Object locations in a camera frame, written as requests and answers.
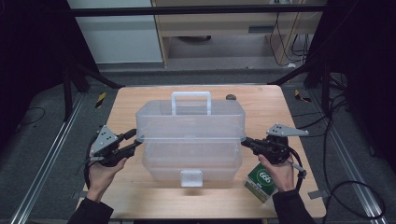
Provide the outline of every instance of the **gray carpet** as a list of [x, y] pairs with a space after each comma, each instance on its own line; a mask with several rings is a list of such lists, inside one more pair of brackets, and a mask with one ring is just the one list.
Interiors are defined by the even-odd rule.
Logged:
[[[176, 84], [229, 84], [229, 83], [266, 83], [276, 80], [288, 73], [288, 70], [217, 70], [217, 71], [175, 71], [175, 72], [150, 72], [150, 73], [122, 73], [104, 74], [109, 79], [127, 86], [135, 85], [176, 85]], [[297, 77], [289, 85], [301, 86]], [[84, 94], [82, 108], [78, 113], [69, 135], [67, 136], [62, 151], [56, 160], [49, 177], [39, 194], [29, 219], [67, 220], [77, 205], [77, 200], [72, 199], [76, 191], [83, 187], [82, 172], [75, 172], [85, 157], [87, 145], [99, 128], [105, 124], [114, 103], [117, 90], [90, 79], [92, 84], [88, 94]], [[106, 98], [101, 108], [95, 108], [97, 98], [101, 92], [106, 92]], [[290, 107], [297, 127], [304, 126], [320, 118], [318, 107], [314, 103], [297, 100], [294, 97], [294, 88], [284, 87], [283, 92]], [[64, 118], [64, 99], [62, 86], [56, 86], [43, 91], [35, 97], [31, 107], [40, 107], [45, 110], [41, 118], [42, 109], [27, 111], [25, 123], [9, 141], [7, 150], [0, 159], [0, 219], [7, 220], [12, 217], [20, 205], [25, 193], [35, 178], [35, 174], [60, 130]], [[334, 114], [333, 128], [340, 133], [353, 161], [356, 162], [368, 185], [378, 190], [386, 202], [388, 223], [396, 223], [396, 202], [394, 189], [396, 189], [395, 174], [390, 170], [387, 162], [381, 158], [370, 156], [367, 143], [361, 134], [351, 114], [343, 107]], [[324, 133], [325, 124], [308, 127], [311, 135]], [[313, 174], [321, 189], [326, 189], [323, 174], [323, 136], [302, 138], [306, 155], [309, 159]], [[335, 150], [334, 143], [329, 138], [326, 151], [327, 176], [332, 186], [348, 180], [347, 173]], [[364, 214], [359, 198], [353, 187], [343, 187], [337, 195], [348, 206]], [[349, 213], [335, 200], [332, 200], [327, 223], [372, 223], [364, 218], [356, 217]]]

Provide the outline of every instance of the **black metal pole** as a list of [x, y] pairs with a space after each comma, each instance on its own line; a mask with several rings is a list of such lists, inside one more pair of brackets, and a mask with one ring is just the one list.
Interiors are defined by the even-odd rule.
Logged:
[[317, 12], [328, 10], [326, 4], [306, 5], [235, 5], [235, 6], [195, 6], [195, 7], [120, 7], [120, 8], [79, 8], [70, 10], [46, 10], [47, 14], [74, 17], [141, 16], [175, 14], [222, 14], [222, 13], [263, 13], [263, 12]]

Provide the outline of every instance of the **white cabinet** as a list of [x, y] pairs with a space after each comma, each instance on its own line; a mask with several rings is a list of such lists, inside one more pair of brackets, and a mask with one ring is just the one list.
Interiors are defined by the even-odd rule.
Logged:
[[[68, 0], [71, 8], [151, 7], [150, 0]], [[153, 16], [77, 17], [99, 69], [163, 65]]]

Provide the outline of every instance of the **wooden table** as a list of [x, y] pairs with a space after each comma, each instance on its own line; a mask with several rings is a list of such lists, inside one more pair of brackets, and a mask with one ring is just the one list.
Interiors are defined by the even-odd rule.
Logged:
[[[234, 94], [246, 111], [246, 133], [264, 138], [266, 129], [276, 122], [294, 127], [282, 90], [278, 86], [156, 86], [119, 90], [107, 126], [114, 133], [136, 127], [135, 112], [150, 100], [170, 100], [173, 91], [210, 91], [212, 99]], [[133, 139], [123, 141], [121, 147]], [[144, 144], [136, 149], [105, 193], [102, 202], [114, 208], [112, 218], [271, 218], [276, 217], [272, 199], [262, 203], [244, 186], [248, 173], [259, 163], [249, 148], [242, 147], [243, 164], [232, 182], [205, 182], [202, 188], [182, 188], [179, 181], [154, 181], [142, 165]], [[304, 154], [299, 137], [290, 137], [290, 146], [300, 155], [307, 171], [300, 189], [308, 212], [323, 217], [326, 210], [321, 198], [310, 200], [307, 192], [317, 183]]]

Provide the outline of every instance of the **plastic box handle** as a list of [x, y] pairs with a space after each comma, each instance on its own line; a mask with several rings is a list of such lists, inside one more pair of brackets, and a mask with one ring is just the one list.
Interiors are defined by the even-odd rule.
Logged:
[[178, 96], [205, 96], [206, 97], [206, 112], [207, 115], [212, 114], [212, 95], [209, 91], [174, 91], [172, 92], [172, 115], [176, 114], [176, 98]]

